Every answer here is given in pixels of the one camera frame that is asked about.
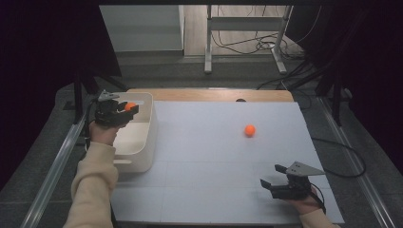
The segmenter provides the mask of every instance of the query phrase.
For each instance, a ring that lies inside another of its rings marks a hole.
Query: gray floor
[[[256,88],[271,79],[280,78],[271,56],[259,57],[215,57],[213,73],[203,73],[203,58],[180,56],[120,56],[123,78],[118,81],[128,87],[227,87]],[[287,68],[293,69],[299,61],[287,61]],[[115,86],[98,80],[108,91],[118,91]],[[312,137],[335,140],[323,109],[314,93],[317,82],[313,81],[293,92],[305,117]],[[262,89],[274,89],[267,85]],[[60,146],[73,122],[74,111],[64,110],[65,103],[73,101],[72,86],[60,89],[41,135],[32,146],[27,157],[15,172],[7,186],[0,193],[0,227],[21,225],[30,204],[33,202]],[[403,227],[403,178],[392,165],[379,145],[362,127],[345,102],[341,106],[341,121],[351,144],[364,157],[370,177],[385,205],[390,210],[396,227]],[[324,167],[348,172],[350,167],[342,150],[334,145],[315,142],[317,153]],[[69,186],[75,167],[84,152],[83,139],[78,140],[64,169],[62,177],[52,194],[50,202],[38,227],[61,227],[66,221],[71,205]],[[328,175],[337,203],[346,221],[342,227],[381,227],[373,209],[364,196],[357,180],[344,180]]]

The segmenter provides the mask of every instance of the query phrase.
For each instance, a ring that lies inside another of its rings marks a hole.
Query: black curtain
[[[3,1],[0,23],[2,188],[47,121],[58,89],[76,73],[95,76],[89,69],[121,72],[96,2]]]
[[[403,14],[377,1],[349,46],[343,84],[350,108],[403,174]]]

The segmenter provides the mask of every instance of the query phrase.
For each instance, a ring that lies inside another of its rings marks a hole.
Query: person's arm
[[[287,200],[299,212],[299,219],[304,228],[339,228],[338,225],[332,224],[317,202],[309,196],[304,200]]]
[[[71,184],[73,203],[65,228],[112,227],[110,196],[118,179],[112,144],[119,128],[90,125],[91,143]]]

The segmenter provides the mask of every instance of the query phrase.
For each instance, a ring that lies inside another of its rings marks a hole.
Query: metal rail
[[[84,105],[88,105],[90,101],[89,96],[86,97]],[[29,227],[35,228],[48,205],[49,199],[53,194],[54,188],[62,175],[66,162],[71,154],[71,150],[76,143],[85,122],[85,115],[83,115],[77,124],[74,124],[67,133],[65,141],[63,142],[60,150],[50,167],[35,200],[32,202],[26,217],[21,224],[21,228]]]
[[[318,101],[322,106],[322,110],[327,118],[329,126],[332,128],[336,136],[337,141],[339,143],[343,143],[345,145],[352,147],[342,127],[338,126],[334,121],[332,117],[332,109],[330,108],[329,103],[324,98],[321,97],[318,97]],[[362,170],[362,165],[358,157],[355,154],[349,153],[350,151],[348,151],[345,148],[343,148],[343,150],[346,150],[345,154],[351,168],[354,170],[354,172],[359,173],[359,170]],[[384,228],[395,228],[396,227],[395,222],[393,221],[393,218],[391,217],[388,208],[386,207],[385,203],[383,202],[383,199],[380,197],[378,191],[374,187],[368,175],[364,174],[357,180],[359,185],[361,186],[362,192],[367,198],[367,201],[373,208],[374,214],[380,226]]]

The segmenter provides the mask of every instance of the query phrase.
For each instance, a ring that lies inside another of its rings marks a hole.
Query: beige sleeve
[[[340,228],[332,224],[321,209],[299,216],[304,228]]]
[[[73,203],[64,227],[112,227],[110,195],[118,179],[115,148],[91,142],[71,184]]]

